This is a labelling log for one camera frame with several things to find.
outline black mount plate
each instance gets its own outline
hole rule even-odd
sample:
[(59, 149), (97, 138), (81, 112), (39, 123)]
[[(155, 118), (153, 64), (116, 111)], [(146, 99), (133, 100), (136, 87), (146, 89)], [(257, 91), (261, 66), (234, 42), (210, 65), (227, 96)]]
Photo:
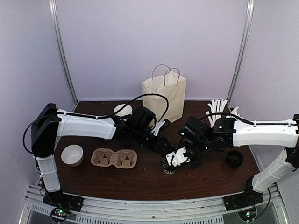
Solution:
[[(81, 211), (82, 205), (83, 205), (83, 198), (79, 197), (79, 196), (73, 196), (73, 195), (67, 195), (67, 194), (63, 194), (63, 196), (65, 197), (65, 199), (70, 202), (71, 204), (71, 210), (72, 211)], [(43, 197), (43, 203), (44, 204), (48, 204), (54, 207), (57, 207), (57, 204), (53, 203), (47, 196)], [(65, 205), (62, 206), (64, 209), (68, 210), (69, 209), (69, 205)]]
[(223, 198), (226, 211), (242, 209), (263, 202), (263, 195), (245, 196), (244, 193), (230, 195)]

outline bag handle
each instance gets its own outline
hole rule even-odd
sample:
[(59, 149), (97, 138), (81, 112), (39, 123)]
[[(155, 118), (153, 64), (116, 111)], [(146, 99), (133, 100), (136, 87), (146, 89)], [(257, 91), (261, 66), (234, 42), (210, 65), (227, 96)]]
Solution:
[(169, 72), (171, 71), (171, 69), (176, 69), (176, 70), (178, 70), (178, 79), (177, 79), (177, 82), (178, 82), (178, 80), (179, 80), (179, 77), (180, 77), (180, 75), (181, 75), (181, 71), (180, 71), (178, 68), (169, 68), (169, 69), (165, 72), (165, 74), (163, 75), (163, 76), (164, 76), (164, 86), (166, 86), (166, 83), (165, 83), (165, 76), (166, 76), (167, 73), (169, 73)]
[(159, 65), (157, 65), (157, 66), (154, 68), (154, 70), (153, 70), (153, 73), (152, 73), (152, 76), (151, 76), (151, 77), (152, 77), (152, 79), (154, 79), (154, 72), (155, 72), (156, 68), (157, 68), (157, 67), (159, 67), (159, 66), (161, 66), (161, 65), (163, 65), (163, 66), (167, 67), (167, 68), (168, 68), (168, 70), (169, 70), (169, 69), (171, 69), (171, 68), (170, 68), (169, 66), (167, 66), (166, 64), (159, 64)]

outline black cable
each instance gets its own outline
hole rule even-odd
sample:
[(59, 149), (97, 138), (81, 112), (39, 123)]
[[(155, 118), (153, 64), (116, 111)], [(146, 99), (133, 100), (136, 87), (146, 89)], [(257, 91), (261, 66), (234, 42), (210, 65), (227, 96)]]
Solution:
[(181, 146), (181, 144), (182, 144), (183, 140), (184, 140), (184, 138), (182, 137), (182, 138), (181, 138), (181, 140), (180, 140), (180, 141), (179, 141), (179, 143), (178, 143), (178, 146), (177, 146), (177, 148), (179, 148), (179, 147)]
[(199, 136), (199, 134), (198, 134), (196, 136), (196, 139), (197, 139), (198, 142), (200, 142), (200, 143), (202, 143), (204, 145), (209, 145), (209, 144), (212, 143), (211, 141), (209, 141), (209, 139), (206, 136), (203, 136), (203, 135)]
[(46, 193), (46, 195), (45, 196), (47, 196), (47, 198), (56, 206), (55, 207), (55, 209), (60, 209), (61, 211), (64, 211), (65, 213), (67, 213), (67, 214), (71, 214), (71, 212), (69, 211), (69, 210), (66, 210), (66, 209), (64, 209), (63, 207), (62, 207), (62, 205), (60, 205), (60, 204), (58, 204), (58, 203), (55, 203), (52, 199), (51, 199), (51, 197), (48, 195), (48, 193), (47, 193), (47, 191), (45, 190), (45, 193)]
[(112, 114), (110, 114), (110, 115), (100, 116), (99, 118), (101, 118), (101, 119), (106, 119), (106, 118), (113, 117), (113, 116), (115, 116), (117, 113), (119, 113), (121, 110), (123, 110), (126, 106), (130, 105), (131, 103), (133, 103), (134, 101), (138, 100), (139, 98), (141, 98), (141, 97), (146, 97), (146, 96), (158, 96), (158, 97), (162, 97), (163, 99), (165, 99), (165, 101), (166, 101), (166, 109), (164, 110), (164, 113), (162, 114), (161, 118), (159, 119), (159, 121), (160, 121), (160, 120), (164, 117), (164, 115), (167, 113), (167, 111), (168, 111), (168, 108), (169, 108), (169, 101), (168, 101), (168, 99), (167, 99), (165, 96), (163, 96), (163, 95), (161, 95), (161, 94), (158, 94), (158, 93), (145, 93), (145, 94), (142, 94), (142, 95), (140, 95), (140, 96), (138, 96), (138, 97), (132, 99), (132, 100), (129, 101), (128, 103), (126, 103), (126, 104), (125, 104), (122, 108), (120, 108), (118, 111), (116, 111), (116, 112), (114, 112), (114, 113), (112, 113)]
[(65, 218), (61, 219), (61, 220), (55, 220), (52, 215), (54, 214), (54, 211), (60, 209), (60, 208), (53, 208), (50, 212), (50, 218), (52, 219), (53, 223), (63, 223), (65, 220), (67, 220), (67, 218), (69, 217), (69, 214), (67, 216), (65, 216)]
[[(114, 112), (114, 113), (112, 113), (112, 114), (110, 114), (110, 115), (100, 116), (100, 118), (101, 118), (101, 119), (106, 119), (106, 118), (113, 117), (113, 116), (115, 116), (117, 113), (119, 113), (121, 110), (123, 110), (126, 106), (128, 106), (129, 104), (131, 104), (131, 103), (133, 103), (134, 101), (136, 101), (137, 99), (139, 99), (139, 98), (141, 98), (141, 97), (145, 97), (145, 96), (159, 96), (159, 97), (162, 97), (163, 99), (165, 99), (165, 101), (166, 101), (166, 109), (165, 109), (163, 115), (162, 115), (161, 118), (160, 118), (160, 120), (161, 120), (162, 117), (164, 117), (164, 115), (165, 115), (165, 114), (167, 113), (167, 111), (168, 111), (168, 108), (169, 108), (169, 101), (168, 101), (168, 99), (167, 99), (165, 96), (163, 96), (163, 95), (161, 95), (161, 94), (158, 94), (158, 93), (146, 93), (146, 94), (142, 94), (142, 95), (140, 95), (140, 96), (138, 96), (138, 97), (132, 99), (132, 100), (129, 101), (128, 103), (126, 103), (126, 104), (125, 104), (121, 109), (119, 109), (118, 111), (116, 111), (116, 112)], [(34, 121), (32, 121), (32, 122), (26, 127), (26, 129), (25, 129), (25, 131), (24, 131), (24, 134), (23, 134), (23, 146), (24, 146), (24, 149), (25, 149), (28, 153), (33, 154), (31, 151), (28, 150), (28, 148), (27, 148), (26, 145), (25, 145), (25, 137), (26, 137), (26, 133), (27, 133), (28, 129), (29, 129), (33, 124), (35, 124), (36, 122), (38, 122), (38, 121), (40, 121), (40, 120), (42, 120), (42, 119), (44, 119), (44, 118), (47, 118), (47, 117), (49, 117), (49, 116), (57, 115), (57, 114), (64, 114), (64, 113), (62, 113), (62, 112), (57, 112), (57, 113), (51, 113), (51, 114), (42, 116), (42, 117), (37, 118), (37, 119), (35, 119)], [(93, 116), (93, 115), (78, 114), (78, 113), (67, 113), (66, 115), (72, 115), (72, 116), (78, 116), (78, 117), (80, 117), (80, 116), (81, 116), (81, 117), (89, 117), (89, 118), (96, 118), (96, 117), (97, 117), (97, 116)]]
[(245, 124), (249, 124), (249, 125), (291, 125), (291, 126), (299, 126), (299, 124), (289, 124), (289, 123), (254, 123), (250, 120), (246, 120), (244, 118), (241, 118), (235, 114), (232, 114), (232, 113), (224, 113), (224, 112), (217, 112), (217, 113), (210, 113), (210, 114), (207, 114), (206, 116), (203, 116), (202, 118), (200, 118), (199, 120), (203, 120), (203, 119), (206, 119), (208, 117), (211, 117), (213, 115), (227, 115), (227, 116), (232, 116), (234, 118), (237, 118), (238, 120), (242, 121), (243, 123)]
[(154, 116), (154, 125), (153, 125), (153, 127), (151, 127), (151, 130), (154, 130), (156, 125), (157, 125), (157, 118)]
[(171, 161), (170, 161), (171, 166), (172, 166), (173, 159), (174, 159), (174, 155), (172, 156)]
[(44, 119), (44, 118), (47, 118), (47, 117), (52, 116), (52, 115), (57, 115), (57, 114), (63, 114), (63, 113), (62, 113), (62, 112), (57, 112), (57, 113), (51, 113), (51, 114), (42, 116), (42, 117), (37, 118), (37, 119), (35, 119), (34, 121), (32, 121), (32, 122), (26, 127), (26, 129), (25, 129), (25, 131), (24, 131), (24, 134), (23, 134), (23, 146), (24, 146), (24, 149), (25, 149), (28, 153), (33, 154), (31, 151), (29, 151), (29, 150), (27, 149), (27, 147), (26, 147), (26, 145), (25, 145), (25, 137), (26, 137), (26, 133), (27, 133), (28, 129), (29, 129), (33, 124), (35, 124), (36, 122), (38, 122), (39, 120), (42, 120), (42, 119)]
[(41, 193), (42, 189), (45, 189), (45, 188), (40, 188), (40, 189), (39, 189), (39, 193), (40, 193), (42, 196), (46, 197), (46, 195), (43, 195), (43, 194)]
[(263, 215), (263, 213), (267, 210), (267, 208), (268, 208), (268, 206), (269, 206), (269, 204), (270, 204), (270, 200), (271, 200), (271, 192), (270, 192), (270, 189), (269, 189), (269, 188), (267, 188), (267, 190), (268, 190), (268, 192), (269, 192), (269, 200), (268, 200), (268, 203), (267, 203), (266, 207), (264, 208), (264, 210), (262, 211), (262, 213), (261, 213), (258, 217), (254, 218), (253, 220), (257, 220), (258, 218), (260, 218), (260, 217)]

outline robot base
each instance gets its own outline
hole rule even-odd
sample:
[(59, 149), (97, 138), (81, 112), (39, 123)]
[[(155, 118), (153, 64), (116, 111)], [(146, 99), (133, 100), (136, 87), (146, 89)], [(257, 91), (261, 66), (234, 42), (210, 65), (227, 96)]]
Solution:
[[(60, 198), (60, 204), (61, 204), (61, 208), (68, 210), (69, 209), (69, 203), (71, 205), (71, 210), (72, 211), (81, 211), (82, 205), (83, 205), (83, 198), (79, 197), (79, 196), (73, 196), (73, 195), (67, 195), (67, 194), (62, 194), (60, 195), (61, 197), (63, 197), (63, 201), (65, 202), (64, 204), (61, 203), (61, 198)], [(57, 207), (59, 204), (55, 203), (55, 199), (53, 197), (53, 199), (50, 199), (48, 197), (48, 195), (46, 195), (43, 198), (43, 203)]]
[(263, 202), (263, 194), (254, 191), (243, 192), (223, 198), (226, 211), (242, 209)]

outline metal frame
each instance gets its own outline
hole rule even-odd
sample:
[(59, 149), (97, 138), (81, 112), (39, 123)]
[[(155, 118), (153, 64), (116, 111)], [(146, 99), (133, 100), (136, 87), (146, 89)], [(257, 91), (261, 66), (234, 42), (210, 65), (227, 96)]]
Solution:
[(236, 87), (236, 84), (238, 81), (238, 77), (241, 72), (241, 67), (242, 67), (242, 63), (244, 60), (244, 56), (245, 56), (246, 45), (247, 45), (247, 42), (249, 39), (249, 34), (250, 34), (250, 29), (251, 29), (251, 24), (252, 24), (253, 9), (254, 9), (254, 0), (248, 0), (243, 35), (242, 35), (241, 45), (240, 45), (240, 49), (239, 49), (239, 55), (238, 55), (238, 59), (237, 59), (237, 64), (235, 66), (234, 76), (233, 76), (233, 79), (232, 79), (232, 82), (231, 82), (231, 85), (229, 88), (229, 92), (228, 92), (228, 97), (227, 97), (228, 103), (231, 102), (231, 99), (234, 94), (235, 87)]
[[(22, 204), (19, 224), (27, 224), (31, 211), (48, 215), (51, 206), (43, 204), (43, 196), (39, 186), (30, 185)], [(271, 200), (281, 224), (288, 224), (288, 216), (281, 200), (280, 192), (274, 184), (270, 187)], [(268, 193), (264, 193), (264, 202), (268, 201)], [(224, 196), (214, 196), (200, 199), (172, 201), (124, 201), (94, 197), (83, 197), (81, 212), (73, 212), (70, 221), (75, 223), (126, 223), (126, 224), (191, 224), (204, 220), (221, 220), (225, 214), (236, 212), (226, 211)]]
[(50, 4), (50, 12), (51, 12), (52, 20), (53, 20), (53, 26), (54, 26), (54, 30), (56, 33), (56, 40), (57, 40), (57, 45), (58, 45), (58, 50), (59, 50), (60, 61), (61, 61), (62, 68), (64, 71), (64, 76), (65, 76), (67, 85), (69, 87), (69, 90), (71, 92), (71, 97), (72, 97), (74, 103), (76, 104), (78, 102), (78, 99), (77, 99), (77, 96), (75, 93), (74, 85), (71, 80), (71, 75), (70, 75), (69, 67), (67, 65), (64, 47), (62, 44), (62, 38), (61, 38), (60, 27), (59, 27), (59, 22), (58, 22), (58, 15), (57, 15), (57, 8), (56, 8), (56, 0), (49, 0), (49, 4)]

